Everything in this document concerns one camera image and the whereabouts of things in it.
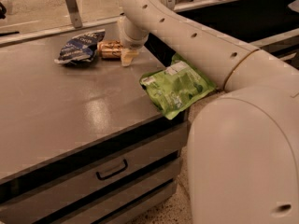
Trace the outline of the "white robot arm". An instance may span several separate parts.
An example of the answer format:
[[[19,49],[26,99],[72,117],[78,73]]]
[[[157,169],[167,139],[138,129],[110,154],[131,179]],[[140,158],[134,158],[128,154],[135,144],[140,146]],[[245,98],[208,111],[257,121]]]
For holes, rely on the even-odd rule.
[[[193,224],[299,224],[299,73],[251,44],[175,13],[175,0],[122,0],[127,48],[154,34],[224,94],[192,122]]]

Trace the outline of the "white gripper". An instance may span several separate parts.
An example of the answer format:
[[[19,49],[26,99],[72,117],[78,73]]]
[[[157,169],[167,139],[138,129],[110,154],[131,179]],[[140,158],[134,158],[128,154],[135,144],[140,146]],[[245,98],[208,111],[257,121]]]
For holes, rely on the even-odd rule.
[[[126,16],[118,19],[120,40],[125,47],[121,51],[121,65],[127,67],[139,54],[137,49],[141,49],[149,37],[149,32],[133,24]]]

